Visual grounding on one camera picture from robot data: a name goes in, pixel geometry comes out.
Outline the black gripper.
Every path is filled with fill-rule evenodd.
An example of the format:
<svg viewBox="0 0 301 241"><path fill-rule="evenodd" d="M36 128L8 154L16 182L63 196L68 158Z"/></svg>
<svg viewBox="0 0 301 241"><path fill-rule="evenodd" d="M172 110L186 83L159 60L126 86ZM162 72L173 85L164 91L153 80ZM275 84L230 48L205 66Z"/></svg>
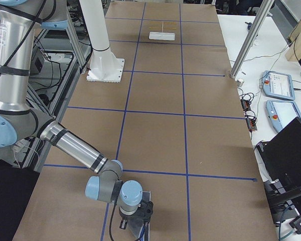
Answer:
<svg viewBox="0 0 301 241"><path fill-rule="evenodd" d="M132 221L132 220L139 220L139 212L140 212L140 208L134 210L134 211L125 211L122 208L119 208L119 214L121 216L121 222L119 225L120 229L126 229L127 224L128 224L128 220Z"/></svg>

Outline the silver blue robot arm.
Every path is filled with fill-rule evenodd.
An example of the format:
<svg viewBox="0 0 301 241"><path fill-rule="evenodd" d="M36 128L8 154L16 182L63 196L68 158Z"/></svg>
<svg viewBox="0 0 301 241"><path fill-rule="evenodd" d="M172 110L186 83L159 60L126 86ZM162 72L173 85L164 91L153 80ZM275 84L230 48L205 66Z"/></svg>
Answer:
<svg viewBox="0 0 301 241"><path fill-rule="evenodd" d="M145 230L152 205L143 202L137 181L121 180L122 164L107 159L53 117L26 103L35 29L63 30L67 17L66 1L0 1L0 160L24 138L48 141L94 171L85 194L117 206L120 228Z"/></svg>

